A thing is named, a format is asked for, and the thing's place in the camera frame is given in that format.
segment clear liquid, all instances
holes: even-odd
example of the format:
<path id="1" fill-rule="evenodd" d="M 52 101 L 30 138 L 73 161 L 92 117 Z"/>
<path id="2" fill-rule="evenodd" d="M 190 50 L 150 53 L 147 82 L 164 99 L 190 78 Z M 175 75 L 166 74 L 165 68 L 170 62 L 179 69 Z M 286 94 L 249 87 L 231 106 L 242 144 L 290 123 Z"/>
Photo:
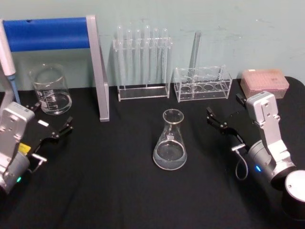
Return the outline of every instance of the clear liquid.
<path id="1" fill-rule="evenodd" d="M 161 142 L 156 151 L 159 157 L 166 161 L 178 160 L 184 154 L 183 147 L 172 140 Z"/>
<path id="2" fill-rule="evenodd" d="M 61 90 L 38 91 L 41 109 L 48 115 L 60 115 L 68 111 L 72 105 L 69 93 Z"/>

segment wall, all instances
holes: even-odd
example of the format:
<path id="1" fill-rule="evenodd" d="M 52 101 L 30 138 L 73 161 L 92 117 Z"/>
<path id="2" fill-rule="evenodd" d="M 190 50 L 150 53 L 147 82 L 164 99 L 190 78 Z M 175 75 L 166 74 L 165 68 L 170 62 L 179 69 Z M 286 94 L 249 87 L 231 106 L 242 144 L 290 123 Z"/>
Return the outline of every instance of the wall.
<path id="1" fill-rule="evenodd" d="M 197 66 L 225 63 L 233 78 L 243 69 L 280 68 L 305 83 L 305 1 L 300 0 L 1 0 L 5 20 L 96 14 L 110 85 L 109 52 L 118 25 L 167 28 L 173 66 L 189 65 L 193 36 L 202 31 Z M 92 85 L 87 50 L 15 53 L 18 87 L 31 89 L 27 72 L 39 62 L 64 65 L 69 87 Z"/>

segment black tablecloth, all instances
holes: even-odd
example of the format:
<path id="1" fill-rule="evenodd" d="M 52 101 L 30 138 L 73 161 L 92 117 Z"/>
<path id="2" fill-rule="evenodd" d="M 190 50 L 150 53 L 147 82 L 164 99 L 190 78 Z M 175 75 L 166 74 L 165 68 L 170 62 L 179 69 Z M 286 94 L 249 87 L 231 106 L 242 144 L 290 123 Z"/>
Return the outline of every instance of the black tablecloth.
<path id="1" fill-rule="evenodd" d="M 288 77 L 290 87 L 277 100 L 282 138 L 292 160 L 305 169 L 305 87 Z M 94 88 L 71 89 L 72 107 L 59 116 L 39 111 L 37 117 L 60 127 L 72 115 L 74 131 L 39 154 L 49 159 L 25 176 L 0 200 L 1 229 L 54 228 L 305 228 L 281 210 L 281 192 L 250 175 L 234 176 L 238 158 L 228 137 L 206 123 L 206 108 L 226 117 L 243 108 L 233 81 L 229 99 L 178 103 L 170 99 L 118 102 L 110 89 L 111 120 L 100 123 Z M 21 92 L 23 104 L 36 101 Z M 177 108 L 186 164 L 176 171 L 159 169 L 152 160 L 163 130 L 162 113 Z"/>

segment test tube rack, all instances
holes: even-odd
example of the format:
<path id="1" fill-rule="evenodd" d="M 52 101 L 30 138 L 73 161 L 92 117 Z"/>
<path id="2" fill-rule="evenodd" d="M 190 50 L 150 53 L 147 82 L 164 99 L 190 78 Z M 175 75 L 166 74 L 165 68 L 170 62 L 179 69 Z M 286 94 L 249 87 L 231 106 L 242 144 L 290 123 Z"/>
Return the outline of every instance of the test tube rack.
<path id="1" fill-rule="evenodd" d="M 170 59 L 173 43 L 167 29 L 150 26 L 141 30 L 117 30 L 113 40 L 115 74 L 119 101 L 170 95 Z"/>
<path id="2" fill-rule="evenodd" d="M 226 66 L 196 68 L 201 32 L 195 33 L 189 68 L 174 70 L 174 88 L 178 102 L 228 98 L 232 78 Z"/>

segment erlenmeyer flask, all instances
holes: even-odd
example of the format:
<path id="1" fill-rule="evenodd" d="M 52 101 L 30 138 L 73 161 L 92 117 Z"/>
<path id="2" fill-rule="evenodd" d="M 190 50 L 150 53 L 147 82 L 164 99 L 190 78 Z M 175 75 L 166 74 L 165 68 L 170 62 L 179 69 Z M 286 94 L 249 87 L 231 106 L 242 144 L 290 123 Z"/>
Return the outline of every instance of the erlenmeyer flask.
<path id="1" fill-rule="evenodd" d="M 164 111 L 163 119 L 165 126 L 152 158 L 158 167 L 165 170 L 176 170 L 185 164 L 187 158 L 180 132 L 180 123 L 184 119 L 184 115 L 179 110 L 169 109 Z"/>

